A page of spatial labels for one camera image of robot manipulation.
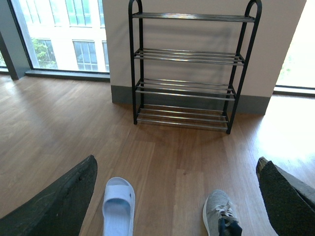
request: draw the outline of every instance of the metal shoe rack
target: metal shoe rack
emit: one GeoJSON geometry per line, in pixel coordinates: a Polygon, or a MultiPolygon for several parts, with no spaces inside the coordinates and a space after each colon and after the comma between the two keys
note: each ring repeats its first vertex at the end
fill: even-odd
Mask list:
{"type": "Polygon", "coordinates": [[[239,102],[246,70],[250,60],[254,39],[256,36],[262,4],[260,0],[250,0],[245,14],[241,16],[232,15],[203,15],[203,14],[174,14],[174,13],[148,13],[142,11],[141,0],[129,1],[129,36],[130,36],[130,59],[131,59],[131,81],[133,100],[133,120],[184,125],[202,128],[214,128],[226,131],[230,134],[239,102]],[[138,3],[138,12],[132,12],[133,2],[138,3]],[[257,5],[255,17],[250,16],[252,6],[257,5]],[[139,20],[139,49],[134,50],[133,42],[133,19],[139,20]],[[235,53],[225,52],[197,52],[186,50],[151,49],[143,46],[143,19],[174,19],[193,21],[219,21],[242,23],[240,37],[235,53]],[[248,23],[253,24],[246,56],[241,55],[241,48],[248,23]],[[134,60],[140,60],[140,79],[135,80],[134,60]],[[192,62],[208,63],[218,65],[231,65],[232,71],[228,84],[198,83],[193,81],[178,81],[166,79],[149,79],[144,77],[144,60],[162,60],[170,62],[192,62]],[[237,90],[233,86],[237,66],[243,67],[240,82],[237,90]],[[202,89],[202,92],[195,92],[195,89],[202,89]],[[136,94],[140,93],[140,101],[137,101],[136,94]],[[150,105],[144,104],[145,94],[154,94],[174,98],[185,97],[186,99],[203,99],[204,102],[211,100],[223,100],[221,110],[206,110],[197,108],[150,105]],[[230,101],[234,102],[232,112],[228,114],[227,107],[230,101]]]}

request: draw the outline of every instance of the gray sneaker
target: gray sneaker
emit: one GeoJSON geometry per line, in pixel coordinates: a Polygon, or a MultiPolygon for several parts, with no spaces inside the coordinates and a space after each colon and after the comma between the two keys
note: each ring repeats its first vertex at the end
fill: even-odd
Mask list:
{"type": "Polygon", "coordinates": [[[236,212],[228,195],[222,190],[213,191],[203,207],[203,222],[208,236],[240,236],[236,212]]]}

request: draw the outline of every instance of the wall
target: wall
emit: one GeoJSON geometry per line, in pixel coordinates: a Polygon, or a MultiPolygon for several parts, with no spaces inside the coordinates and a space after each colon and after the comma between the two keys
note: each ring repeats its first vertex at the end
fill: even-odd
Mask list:
{"type": "MultiPolygon", "coordinates": [[[[306,0],[263,0],[260,25],[242,90],[248,97],[266,98],[272,95],[282,63],[306,0]]],[[[131,91],[128,37],[128,0],[103,0],[108,53],[110,60],[113,101],[127,101],[131,91]]],[[[200,14],[244,14],[247,0],[143,0],[144,12],[177,12],[200,14]]],[[[185,50],[234,52],[239,35],[238,23],[144,20],[144,46],[185,50]]],[[[190,65],[145,61],[146,77],[182,78],[194,81],[212,78],[225,80],[226,66],[190,65]]]]}

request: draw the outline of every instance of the wooden floor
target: wooden floor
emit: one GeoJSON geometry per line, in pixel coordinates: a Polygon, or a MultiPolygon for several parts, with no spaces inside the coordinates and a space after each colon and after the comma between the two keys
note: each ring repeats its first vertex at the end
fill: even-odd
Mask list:
{"type": "Polygon", "coordinates": [[[217,188],[233,200],[244,236],[276,235],[255,166],[265,156],[315,187],[314,107],[314,99],[273,96],[265,116],[237,114],[226,135],[133,125],[109,83],[0,76],[0,218],[93,154],[82,236],[102,235],[104,188],[116,176],[135,189],[135,236],[206,236],[202,208],[217,188]]]}

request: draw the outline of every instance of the baseboard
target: baseboard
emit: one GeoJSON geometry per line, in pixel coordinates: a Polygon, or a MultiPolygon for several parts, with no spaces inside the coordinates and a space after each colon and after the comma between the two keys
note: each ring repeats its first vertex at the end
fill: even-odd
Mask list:
{"type": "MultiPolygon", "coordinates": [[[[112,90],[112,101],[113,103],[132,103],[132,90],[131,87],[125,86],[111,86],[112,90]]],[[[266,113],[270,97],[261,96],[248,96],[241,95],[237,112],[248,113],[248,114],[260,114],[266,113]]],[[[154,94],[146,94],[145,103],[153,105],[167,105],[167,106],[178,106],[188,108],[199,108],[199,109],[211,109],[211,110],[222,110],[223,102],[221,100],[211,100],[209,102],[202,98],[191,98],[191,97],[176,97],[164,96],[154,94]]],[[[229,103],[228,110],[231,111],[233,102],[229,103]]]]}

